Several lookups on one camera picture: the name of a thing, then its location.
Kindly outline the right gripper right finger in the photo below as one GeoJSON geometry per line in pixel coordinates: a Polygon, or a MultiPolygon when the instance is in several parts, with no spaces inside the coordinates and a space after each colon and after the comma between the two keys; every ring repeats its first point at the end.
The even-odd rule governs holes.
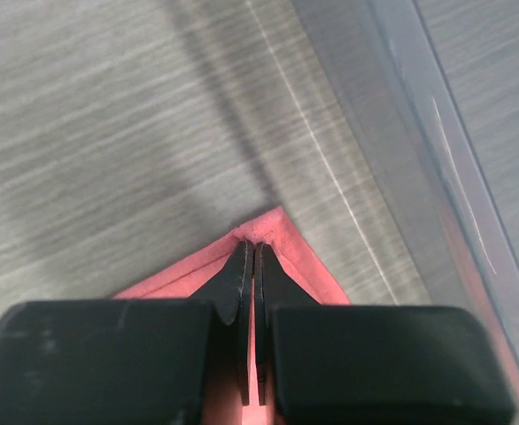
{"type": "Polygon", "coordinates": [[[259,403],[272,424],[509,424],[491,342],[443,305],[324,305],[255,251],[259,403]]]}

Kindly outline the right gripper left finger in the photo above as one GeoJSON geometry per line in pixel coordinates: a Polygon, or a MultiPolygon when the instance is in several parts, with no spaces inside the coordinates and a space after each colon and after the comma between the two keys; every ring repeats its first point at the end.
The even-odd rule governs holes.
{"type": "Polygon", "coordinates": [[[0,424],[238,424],[253,248],[188,297],[33,301],[0,318],[0,424]]]}

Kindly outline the salmon pink t shirt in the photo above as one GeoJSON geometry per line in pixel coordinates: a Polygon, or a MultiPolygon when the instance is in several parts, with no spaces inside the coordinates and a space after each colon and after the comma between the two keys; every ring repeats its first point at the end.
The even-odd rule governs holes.
{"type": "Polygon", "coordinates": [[[269,245],[285,273],[318,302],[324,305],[351,305],[340,285],[282,209],[274,209],[246,222],[204,249],[122,291],[115,299],[186,298],[221,270],[241,242],[252,245],[253,266],[248,332],[250,401],[244,407],[242,420],[238,424],[272,424],[267,418],[267,409],[259,402],[255,358],[254,259],[257,247],[263,243],[269,245]]]}

